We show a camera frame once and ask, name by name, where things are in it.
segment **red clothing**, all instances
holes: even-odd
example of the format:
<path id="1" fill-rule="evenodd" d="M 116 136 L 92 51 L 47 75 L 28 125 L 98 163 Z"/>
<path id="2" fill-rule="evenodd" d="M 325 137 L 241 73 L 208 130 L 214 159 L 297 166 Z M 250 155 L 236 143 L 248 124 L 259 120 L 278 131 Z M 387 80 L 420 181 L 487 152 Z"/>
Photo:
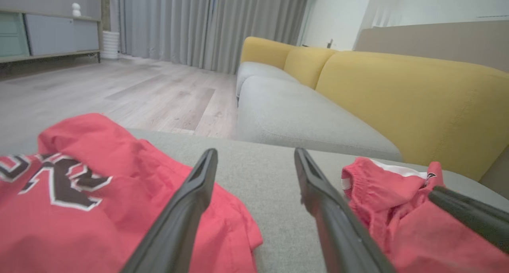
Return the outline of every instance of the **red clothing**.
<path id="1" fill-rule="evenodd" d="M 398 272 L 509 271 L 502 251 L 427 198 L 444 186 L 440 163 L 418 173 L 360 157 L 342 179 L 349 206 Z"/>
<path id="2" fill-rule="evenodd" d="M 48 128 L 39 153 L 0 159 L 1 272 L 120 271 L 191 171 L 99 114 Z M 215 184 L 190 272 L 254 273 L 261 243 L 242 202 Z"/>

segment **floor plank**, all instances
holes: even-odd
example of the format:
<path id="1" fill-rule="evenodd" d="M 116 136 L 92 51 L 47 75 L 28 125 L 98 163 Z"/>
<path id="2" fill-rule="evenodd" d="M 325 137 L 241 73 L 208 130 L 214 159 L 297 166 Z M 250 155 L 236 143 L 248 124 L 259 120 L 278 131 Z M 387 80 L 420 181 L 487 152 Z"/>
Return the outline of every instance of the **floor plank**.
<path id="1" fill-rule="evenodd" d="M 235 77 L 123 56 L 0 81 L 0 147 L 76 115 L 100 112 L 126 128 L 233 139 Z"/>

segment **gray curtain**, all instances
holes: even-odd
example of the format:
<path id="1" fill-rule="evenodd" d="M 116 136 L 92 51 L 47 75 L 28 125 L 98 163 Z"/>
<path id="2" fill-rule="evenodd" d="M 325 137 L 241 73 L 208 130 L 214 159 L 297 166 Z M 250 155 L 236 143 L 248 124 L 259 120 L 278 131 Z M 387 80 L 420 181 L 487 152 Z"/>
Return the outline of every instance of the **gray curtain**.
<path id="1" fill-rule="evenodd" d="M 119 0 L 120 50 L 234 74 L 256 36 L 297 43 L 307 0 Z"/>

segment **white decorative ornament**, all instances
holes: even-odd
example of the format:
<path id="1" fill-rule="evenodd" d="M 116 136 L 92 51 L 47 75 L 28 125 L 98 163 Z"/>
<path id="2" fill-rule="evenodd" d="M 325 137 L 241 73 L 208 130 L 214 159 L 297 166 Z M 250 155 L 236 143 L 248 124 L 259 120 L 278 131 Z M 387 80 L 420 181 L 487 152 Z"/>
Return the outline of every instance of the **white decorative ornament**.
<path id="1" fill-rule="evenodd" d="M 79 17 L 82 15 L 82 12 L 80 11 L 81 7 L 78 3 L 72 3 L 72 15 L 75 17 Z"/>

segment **white planter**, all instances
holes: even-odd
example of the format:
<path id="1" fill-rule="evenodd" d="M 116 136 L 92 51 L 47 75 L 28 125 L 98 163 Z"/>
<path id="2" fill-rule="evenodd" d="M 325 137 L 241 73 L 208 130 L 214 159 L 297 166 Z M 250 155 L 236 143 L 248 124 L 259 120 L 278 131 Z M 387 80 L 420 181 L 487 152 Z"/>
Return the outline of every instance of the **white planter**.
<path id="1" fill-rule="evenodd" d="M 101 58 L 119 59 L 120 33 L 103 31 L 102 42 L 104 50 L 101 52 Z"/>

